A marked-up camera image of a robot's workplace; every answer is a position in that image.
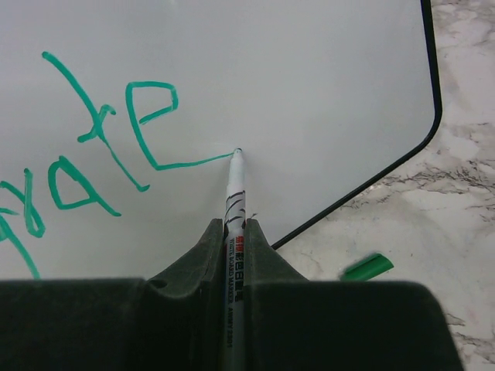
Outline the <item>green white marker pen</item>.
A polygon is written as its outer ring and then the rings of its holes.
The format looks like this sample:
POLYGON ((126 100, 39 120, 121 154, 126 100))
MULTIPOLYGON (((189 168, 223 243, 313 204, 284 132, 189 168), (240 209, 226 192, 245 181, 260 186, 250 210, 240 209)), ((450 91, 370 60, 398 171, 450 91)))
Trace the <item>green white marker pen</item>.
POLYGON ((244 370, 244 159, 237 148, 230 160, 224 216, 224 369, 244 370))

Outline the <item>green marker cap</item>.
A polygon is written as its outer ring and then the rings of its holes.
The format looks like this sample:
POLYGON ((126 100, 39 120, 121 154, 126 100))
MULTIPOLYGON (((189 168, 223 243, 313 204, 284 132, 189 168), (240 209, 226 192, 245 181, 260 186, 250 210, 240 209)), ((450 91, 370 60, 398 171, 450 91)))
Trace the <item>green marker cap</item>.
POLYGON ((383 254, 373 253, 345 268, 340 281, 368 281, 393 267, 393 263, 383 254))

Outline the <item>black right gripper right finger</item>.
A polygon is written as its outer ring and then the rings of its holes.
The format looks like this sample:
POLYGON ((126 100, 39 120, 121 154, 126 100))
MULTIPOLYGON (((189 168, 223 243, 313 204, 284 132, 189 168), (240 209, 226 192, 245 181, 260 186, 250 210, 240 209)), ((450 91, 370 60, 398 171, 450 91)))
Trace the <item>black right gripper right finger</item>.
POLYGON ((244 232, 245 362, 249 370, 461 370, 434 295, 407 281, 310 281, 244 232))

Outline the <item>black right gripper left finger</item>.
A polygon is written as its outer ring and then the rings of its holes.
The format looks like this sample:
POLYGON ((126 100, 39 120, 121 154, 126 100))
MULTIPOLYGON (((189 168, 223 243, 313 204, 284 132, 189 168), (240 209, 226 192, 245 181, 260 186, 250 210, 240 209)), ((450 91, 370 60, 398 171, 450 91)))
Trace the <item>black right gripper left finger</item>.
POLYGON ((3 370, 217 370, 223 226, 150 279, 1 283, 3 370))

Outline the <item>black framed whiteboard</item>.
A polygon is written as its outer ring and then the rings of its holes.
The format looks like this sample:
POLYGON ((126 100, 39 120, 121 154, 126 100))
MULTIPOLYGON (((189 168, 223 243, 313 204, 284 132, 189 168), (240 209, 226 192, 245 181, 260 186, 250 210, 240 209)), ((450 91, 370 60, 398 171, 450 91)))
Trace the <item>black framed whiteboard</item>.
POLYGON ((150 277, 225 212, 280 245, 439 123, 427 1, 3 1, 1 277, 150 277))

